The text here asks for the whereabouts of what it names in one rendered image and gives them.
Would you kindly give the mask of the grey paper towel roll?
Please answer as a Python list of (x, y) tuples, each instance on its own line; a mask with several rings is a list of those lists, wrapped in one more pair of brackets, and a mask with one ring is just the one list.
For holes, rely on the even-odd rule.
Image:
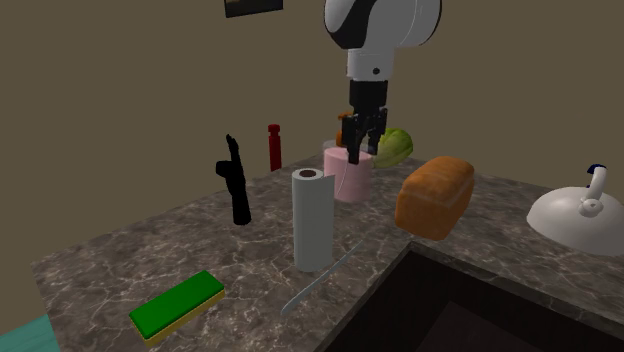
[(292, 173), (294, 264), (302, 272), (332, 263), (334, 179), (312, 168)]

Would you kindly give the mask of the dark wall picture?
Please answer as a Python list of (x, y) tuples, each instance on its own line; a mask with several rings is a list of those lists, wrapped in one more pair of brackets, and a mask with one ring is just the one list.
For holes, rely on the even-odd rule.
[(283, 9), (283, 0), (224, 0), (227, 18), (253, 15)]

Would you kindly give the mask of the green lettuce head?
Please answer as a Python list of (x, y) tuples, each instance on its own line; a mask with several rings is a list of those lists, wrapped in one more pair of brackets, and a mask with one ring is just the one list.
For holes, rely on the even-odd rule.
[(388, 168), (409, 157), (413, 152), (413, 141), (408, 132), (400, 128), (387, 128), (378, 143), (373, 157), (375, 168)]

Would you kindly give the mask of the grey knife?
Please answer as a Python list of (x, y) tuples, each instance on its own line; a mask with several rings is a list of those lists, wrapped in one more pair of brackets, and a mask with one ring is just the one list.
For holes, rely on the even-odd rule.
[(298, 305), (307, 295), (309, 295), (314, 288), (321, 282), (326, 280), (331, 274), (338, 270), (344, 263), (346, 263), (350, 257), (361, 247), (363, 241), (359, 241), (352, 249), (345, 253), (337, 262), (335, 262), (327, 271), (317, 277), (313, 282), (303, 288), (295, 296), (293, 296), (281, 309), (280, 315), (285, 316), (296, 305)]

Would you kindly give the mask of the teal furniture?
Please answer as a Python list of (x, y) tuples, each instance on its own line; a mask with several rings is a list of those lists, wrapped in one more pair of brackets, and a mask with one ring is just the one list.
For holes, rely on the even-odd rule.
[(0, 335), (0, 352), (61, 352), (48, 315)]

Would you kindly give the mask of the white kettle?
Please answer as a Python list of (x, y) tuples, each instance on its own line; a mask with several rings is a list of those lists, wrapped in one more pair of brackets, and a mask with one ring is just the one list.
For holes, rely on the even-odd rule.
[(587, 186), (542, 195), (528, 212), (528, 224), (544, 237), (585, 253), (624, 255), (624, 204), (604, 192), (607, 171), (593, 164)]

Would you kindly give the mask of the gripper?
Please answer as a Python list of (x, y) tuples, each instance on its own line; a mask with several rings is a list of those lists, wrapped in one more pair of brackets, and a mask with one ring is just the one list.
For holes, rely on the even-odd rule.
[(387, 90), (388, 81), (349, 82), (349, 104), (353, 112), (342, 118), (341, 143), (347, 149), (350, 164), (359, 164), (360, 145), (366, 134), (366, 121), (362, 117), (369, 117), (367, 152), (378, 154), (378, 145), (387, 124)]

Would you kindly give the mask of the green and yellow sponge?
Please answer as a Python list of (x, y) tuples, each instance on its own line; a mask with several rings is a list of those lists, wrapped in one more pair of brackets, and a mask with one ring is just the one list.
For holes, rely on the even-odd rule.
[(225, 297), (225, 286), (203, 270), (137, 307), (129, 318), (147, 347), (153, 347)]

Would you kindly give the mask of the red bottle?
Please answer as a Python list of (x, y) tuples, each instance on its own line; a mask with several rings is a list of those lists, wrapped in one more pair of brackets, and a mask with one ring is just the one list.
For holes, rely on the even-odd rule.
[(280, 126), (269, 124), (268, 133), (270, 171), (273, 172), (282, 167)]

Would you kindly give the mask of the brown bread loaf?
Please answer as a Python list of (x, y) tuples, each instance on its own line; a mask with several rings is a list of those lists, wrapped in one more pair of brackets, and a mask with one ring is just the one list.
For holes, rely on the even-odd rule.
[(444, 240), (467, 209), (474, 184), (474, 167), (465, 160), (439, 156), (427, 161), (402, 184), (396, 226), (422, 238)]

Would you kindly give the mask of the pink cup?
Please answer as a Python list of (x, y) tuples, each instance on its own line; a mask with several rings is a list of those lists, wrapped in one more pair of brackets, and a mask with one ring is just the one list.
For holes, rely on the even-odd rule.
[(348, 151), (339, 147), (334, 141), (323, 144), (323, 170), (328, 176), (335, 176), (336, 200), (347, 203), (368, 201), (371, 194), (371, 177), (373, 169), (372, 156), (364, 151), (359, 152), (359, 163), (348, 161)]

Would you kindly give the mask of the orange fruit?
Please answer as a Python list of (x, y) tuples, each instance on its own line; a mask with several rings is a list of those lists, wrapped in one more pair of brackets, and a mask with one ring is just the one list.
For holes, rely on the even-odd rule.
[(351, 144), (353, 134), (353, 113), (343, 112), (338, 115), (338, 120), (341, 122), (340, 130), (336, 134), (336, 145), (347, 148)]

